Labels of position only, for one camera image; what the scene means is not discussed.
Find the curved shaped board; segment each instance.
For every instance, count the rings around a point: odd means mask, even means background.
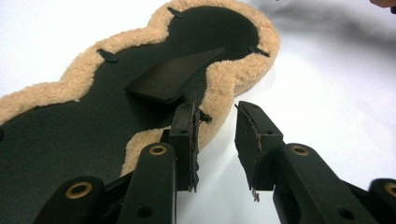
[[[218,48],[226,48],[226,53],[197,69],[173,104],[125,91],[155,64]],[[106,62],[99,49],[118,60]],[[234,0],[165,4],[148,27],[113,35],[78,55],[59,82],[37,84],[0,99],[4,180],[0,189],[35,182],[40,184],[33,185],[32,192],[50,194],[79,175],[110,182],[119,176],[121,166],[125,175],[134,169],[140,150],[160,140],[176,105],[183,102],[194,101],[212,118],[200,127],[199,148],[205,147],[227,118],[235,95],[265,75],[278,49],[272,23],[245,4]],[[28,195],[13,192],[20,201]],[[24,206],[36,210],[41,204]]]

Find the white surface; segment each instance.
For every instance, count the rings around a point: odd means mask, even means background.
[[[95,41],[145,27],[165,1],[0,1],[0,96],[56,81]],[[282,46],[269,74],[235,99],[259,105],[286,143],[314,148],[367,189],[396,178],[396,15],[369,1],[243,1]],[[199,155],[198,192],[179,193],[177,221],[278,223],[272,193],[254,203],[234,147],[236,110]]]

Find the fluffy beige fleece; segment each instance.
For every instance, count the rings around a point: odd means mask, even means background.
[[[257,47],[271,55],[267,58],[252,53],[238,61],[223,61],[209,65],[206,70],[207,89],[202,104],[199,105],[213,118],[211,123],[203,123],[200,126],[199,148],[205,147],[227,118],[235,95],[253,87],[268,72],[279,50],[280,41],[273,24],[260,11],[235,0],[174,0],[164,4],[154,12],[146,28],[113,35],[96,42],[79,54],[60,81],[36,84],[2,97],[0,125],[37,106],[78,101],[88,92],[96,69],[104,62],[96,52],[98,49],[116,53],[130,47],[163,42],[168,36],[168,25],[174,17],[168,7],[183,11],[201,6],[228,8],[248,18],[259,32],[260,41]],[[163,129],[149,130],[132,136],[126,146],[122,175],[135,168],[140,150],[150,143],[158,142],[162,131]]]

